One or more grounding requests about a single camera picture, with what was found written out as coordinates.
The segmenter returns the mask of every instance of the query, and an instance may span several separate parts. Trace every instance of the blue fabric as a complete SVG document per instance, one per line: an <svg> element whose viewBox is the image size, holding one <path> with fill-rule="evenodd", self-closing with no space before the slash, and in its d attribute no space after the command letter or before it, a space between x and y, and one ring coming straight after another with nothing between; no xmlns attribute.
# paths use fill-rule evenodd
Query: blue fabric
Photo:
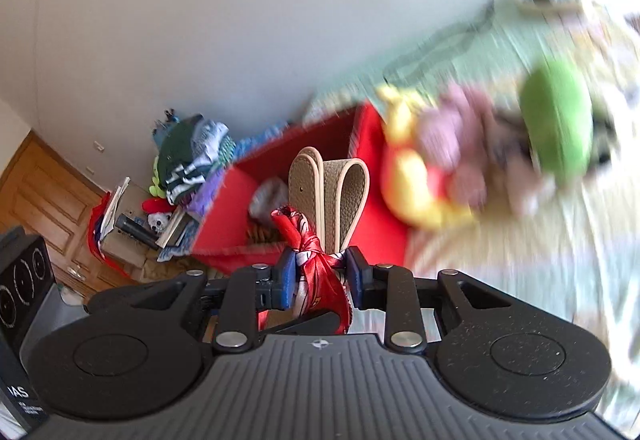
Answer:
<svg viewBox="0 0 640 440"><path fill-rule="evenodd" d="M177 245L172 247L167 246L162 249L158 254L158 261L169 261L173 257L189 256L193 242L196 239L199 226L200 224L197 223L196 220L189 222L182 231L182 236L178 240Z"/></svg>
<svg viewBox="0 0 640 440"><path fill-rule="evenodd" d="M280 123L267 128L262 133L254 135L254 137L240 139L236 143L236 151L234 153L233 162L237 162L238 160L242 159L242 157L254 151L254 149L257 149L258 147L261 147L264 144L277 139L282 135L283 131L286 130L286 128L286 123Z"/></svg>
<svg viewBox="0 0 640 440"><path fill-rule="evenodd" d="M158 151L162 147L162 141L164 138L169 135L171 130L174 129L174 126L178 124L178 121L168 121L161 123L160 121L156 121L156 128L153 131L152 137L154 142L156 143L156 147Z"/></svg>

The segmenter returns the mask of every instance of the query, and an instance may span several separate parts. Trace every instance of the folded clothes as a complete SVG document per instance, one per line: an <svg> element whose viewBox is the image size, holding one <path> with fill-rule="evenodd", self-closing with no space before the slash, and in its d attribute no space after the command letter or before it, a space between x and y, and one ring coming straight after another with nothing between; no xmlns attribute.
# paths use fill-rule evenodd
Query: folded clothes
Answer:
<svg viewBox="0 0 640 440"><path fill-rule="evenodd" d="M222 123L198 114L180 121L164 138L158 176L171 204L190 199L212 169L231 161L235 143L227 132Z"/></svg>
<svg viewBox="0 0 640 440"><path fill-rule="evenodd" d="M280 123L267 128L265 131L254 137L248 137L240 139L237 143L234 143L232 162L238 162L245 156L249 155L256 149L265 144L278 139L287 128L286 123ZM222 181L225 177L225 168L212 169L207 176L207 180L200 188L195 192L193 198L188 203L186 209L194 218L204 218L211 204L218 195L218 189L222 185Z"/></svg>

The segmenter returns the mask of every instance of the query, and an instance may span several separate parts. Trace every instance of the red box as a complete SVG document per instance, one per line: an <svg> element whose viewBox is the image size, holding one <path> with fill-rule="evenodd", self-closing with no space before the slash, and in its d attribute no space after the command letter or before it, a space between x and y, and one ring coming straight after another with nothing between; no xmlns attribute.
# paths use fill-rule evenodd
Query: red box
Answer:
<svg viewBox="0 0 640 440"><path fill-rule="evenodd" d="M380 168L385 139L380 116L369 103L308 127L291 128L231 166L200 225L191 255L225 274L252 263L275 263L284 242L246 244L249 203L265 179L279 176L287 181L291 163L305 146L317 148L324 160L358 157L367 164L369 197L351 245L357 245L371 264L402 265L408 228L382 200Z"/></svg>

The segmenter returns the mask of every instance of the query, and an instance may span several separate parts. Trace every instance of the pink plush toy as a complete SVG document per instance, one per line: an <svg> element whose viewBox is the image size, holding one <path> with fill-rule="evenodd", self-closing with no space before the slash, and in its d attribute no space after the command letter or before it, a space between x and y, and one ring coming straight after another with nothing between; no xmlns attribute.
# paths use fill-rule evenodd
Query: pink plush toy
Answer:
<svg viewBox="0 0 640 440"><path fill-rule="evenodd" d="M486 201L484 144L486 117L492 103L475 88L450 82L437 109L426 109L416 128L417 149L427 165L449 174L447 196L454 202L480 207Z"/></svg>

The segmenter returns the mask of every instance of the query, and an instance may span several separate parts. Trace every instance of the red scarf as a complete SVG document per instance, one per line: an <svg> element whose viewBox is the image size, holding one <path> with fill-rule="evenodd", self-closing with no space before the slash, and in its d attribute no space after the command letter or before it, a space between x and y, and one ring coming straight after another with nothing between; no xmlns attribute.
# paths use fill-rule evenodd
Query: red scarf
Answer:
<svg viewBox="0 0 640 440"><path fill-rule="evenodd" d="M296 263L302 266L308 289L298 290L303 297L301 314L327 309L340 316L338 334L346 334L351 325L351 304L345 286L334 271L342 254L328 255L320 247L320 239L313 234L308 220L290 206L271 213L271 218L289 246L296 252Z"/></svg>

